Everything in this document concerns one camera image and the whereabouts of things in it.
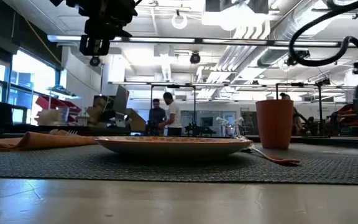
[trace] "orange plate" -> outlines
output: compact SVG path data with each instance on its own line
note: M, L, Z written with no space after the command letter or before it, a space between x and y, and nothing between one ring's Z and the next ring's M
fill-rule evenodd
M95 141L106 149L120 154L189 159L227 156L252 143L239 139L155 136L98 137Z

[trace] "dark shirt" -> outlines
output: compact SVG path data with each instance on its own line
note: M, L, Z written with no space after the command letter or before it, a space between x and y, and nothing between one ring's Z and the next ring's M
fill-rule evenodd
M161 123L165 118L165 110L162 108L153 108L149 112L149 121Z

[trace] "woven placemat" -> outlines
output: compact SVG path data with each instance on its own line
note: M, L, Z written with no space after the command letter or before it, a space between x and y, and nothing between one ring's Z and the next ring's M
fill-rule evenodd
M244 152L219 161L150 161L123 157L96 145L2 152L0 177L358 185L358 156L296 149L274 154L300 159L301 165L281 166Z

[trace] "orange napkin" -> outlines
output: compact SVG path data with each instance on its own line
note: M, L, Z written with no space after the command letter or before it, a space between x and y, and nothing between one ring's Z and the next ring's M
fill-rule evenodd
M58 131L54 134L28 132L23 138L0 139L0 151L26 151L97 144L94 137L66 136L66 133L65 131Z

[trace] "person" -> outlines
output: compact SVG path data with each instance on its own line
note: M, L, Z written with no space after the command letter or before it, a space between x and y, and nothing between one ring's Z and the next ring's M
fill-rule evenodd
M160 107L160 100L153 100L153 109L149 112L149 122L159 124L165 119L165 110Z
M282 100L291 100L290 95L286 93L280 94ZM293 108L293 127L294 127L294 133L299 133L302 129L302 122L300 117L298 116L299 112L296 110L296 108Z
M158 127L163 129L168 126L168 136L181 136L180 108L171 93L164 93L163 98L168 105L167 120L161 122Z

